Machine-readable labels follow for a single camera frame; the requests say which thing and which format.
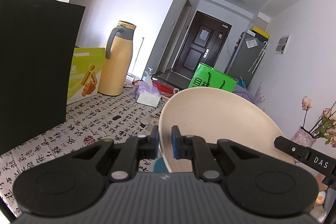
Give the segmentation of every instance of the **gray refrigerator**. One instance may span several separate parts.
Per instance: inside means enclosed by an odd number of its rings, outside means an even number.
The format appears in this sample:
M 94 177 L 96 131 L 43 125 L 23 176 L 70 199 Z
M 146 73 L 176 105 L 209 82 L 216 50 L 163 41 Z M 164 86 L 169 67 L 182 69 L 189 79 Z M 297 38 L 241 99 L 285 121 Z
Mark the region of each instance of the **gray refrigerator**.
M 266 47 L 267 43 L 259 41 L 247 32 L 243 32 L 224 73 L 238 80 L 242 78 L 245 80 L 246 87 L 248 87 L 263 58 Z

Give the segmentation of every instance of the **dark tile floor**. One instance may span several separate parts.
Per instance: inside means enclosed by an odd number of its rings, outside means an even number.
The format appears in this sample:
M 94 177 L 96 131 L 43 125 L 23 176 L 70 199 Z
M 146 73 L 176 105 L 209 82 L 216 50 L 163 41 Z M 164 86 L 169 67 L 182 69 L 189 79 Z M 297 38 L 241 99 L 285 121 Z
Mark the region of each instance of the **dark tile floor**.
M 179 90 L 187 89 L 190 84 L 190 79 L 183 77 L 182 75 L 173 72 L 171 70 L 166 70 L 164 73 L 159 75 L 153 75 L 154 78 L 159 79 Z

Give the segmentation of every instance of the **thermos handle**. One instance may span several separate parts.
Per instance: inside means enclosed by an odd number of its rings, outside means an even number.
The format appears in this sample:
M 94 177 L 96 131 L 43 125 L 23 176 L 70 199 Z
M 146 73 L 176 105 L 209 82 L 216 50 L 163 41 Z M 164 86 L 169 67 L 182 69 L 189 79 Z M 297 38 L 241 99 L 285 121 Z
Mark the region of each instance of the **thermos handle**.
M 114 28 L 110 34 L 109 39 L 107 40 L 106 44 L 106 51 L 105 51 L 105 58 L 110 59 L 111 58 L 111 47 L 114 37 L 116 36 L 117 32 L 123 32 L 124 29 L 122 28 Z

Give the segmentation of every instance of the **pink vase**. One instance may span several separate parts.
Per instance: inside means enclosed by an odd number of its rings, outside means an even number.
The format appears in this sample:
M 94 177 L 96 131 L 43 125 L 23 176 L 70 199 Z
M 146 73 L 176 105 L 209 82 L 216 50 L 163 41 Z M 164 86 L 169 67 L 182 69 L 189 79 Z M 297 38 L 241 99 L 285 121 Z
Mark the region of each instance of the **pink vase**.
M 312 147 L 313 144 L 316 142 L 316 139 L 313 139 L 303 127 L 300 127 L 299 130 L 295 133 L 291 141 L 305 146 L 305 147 Z

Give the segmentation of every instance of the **door lock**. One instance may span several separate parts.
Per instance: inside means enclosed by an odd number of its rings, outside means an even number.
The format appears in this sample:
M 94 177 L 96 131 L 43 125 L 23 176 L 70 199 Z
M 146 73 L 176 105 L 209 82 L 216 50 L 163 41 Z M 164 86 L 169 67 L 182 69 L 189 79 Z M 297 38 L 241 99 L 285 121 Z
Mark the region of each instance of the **door lock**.
M 205 54 L 204 54 L 203 58 L 206 58 L 208 52 L 209 52 L 209 49 L 207 49 L 207 50 L 205 51 Z

